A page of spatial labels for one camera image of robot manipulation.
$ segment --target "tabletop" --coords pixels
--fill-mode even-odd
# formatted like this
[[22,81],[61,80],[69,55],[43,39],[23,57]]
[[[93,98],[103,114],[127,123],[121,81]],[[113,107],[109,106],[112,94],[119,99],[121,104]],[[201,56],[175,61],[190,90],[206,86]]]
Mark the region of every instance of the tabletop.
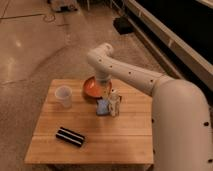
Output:
[[[152,99],[119,80],[112,86],[122,96],[117,117],[97,116],[95,100],[84,96],[84,80],[53,80],[25,163],[28,164],[152,164]],[[63,108],[55,97],[57,87],[72,88],[72,108]],[[81,148],[55,137],[61,127],[86,137]]]

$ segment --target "orange bowl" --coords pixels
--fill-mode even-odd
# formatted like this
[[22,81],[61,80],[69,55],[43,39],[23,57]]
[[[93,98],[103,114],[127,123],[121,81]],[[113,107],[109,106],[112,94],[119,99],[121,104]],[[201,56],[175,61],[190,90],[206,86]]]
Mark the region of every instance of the orange bowl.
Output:
[[[112,82],[108,84],[108,89],[112,89]],[[95,81],[95,77],[90,77],[84,82],[83,91],[86,95],[93,98],[101,98],[101,86]]]

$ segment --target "white cup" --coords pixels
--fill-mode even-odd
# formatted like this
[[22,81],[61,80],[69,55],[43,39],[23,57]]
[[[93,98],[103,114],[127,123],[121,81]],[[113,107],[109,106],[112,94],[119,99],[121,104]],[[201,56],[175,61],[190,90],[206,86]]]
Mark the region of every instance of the white cup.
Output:
[[65,108],[72,107],[72,89],[70,87],[58,87],[55,91],[55,97]]

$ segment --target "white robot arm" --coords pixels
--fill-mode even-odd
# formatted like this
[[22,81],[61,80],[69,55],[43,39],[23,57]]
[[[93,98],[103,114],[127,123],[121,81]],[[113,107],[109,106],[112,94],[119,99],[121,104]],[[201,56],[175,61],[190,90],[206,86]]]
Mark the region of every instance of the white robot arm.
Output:
[[213,146],[208,103],[194,84],[110,58],[104,43],[88,53],[95,78],[113,75],[153,97],[155,171],[212,171]]

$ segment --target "floor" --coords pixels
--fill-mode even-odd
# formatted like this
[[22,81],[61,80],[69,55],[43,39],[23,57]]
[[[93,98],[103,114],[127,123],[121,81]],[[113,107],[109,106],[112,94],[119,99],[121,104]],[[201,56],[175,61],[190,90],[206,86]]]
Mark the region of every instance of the floor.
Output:
[[[88,12],[85,1],[80,1],[78,9],[53,14],[46,0],[0,0],[0,17],[5,18],[0,20],[0,170],[50,170],[25,165],[24,157],[51,80],[93,75],[86,62],[89,49],[108,42],[115,48],[115,59],[164,72],[134,34],[116,32],[112,21],[117,14],[106,4],[93,3]],[[65,170],[133,171],[143,167],[73,165]]]

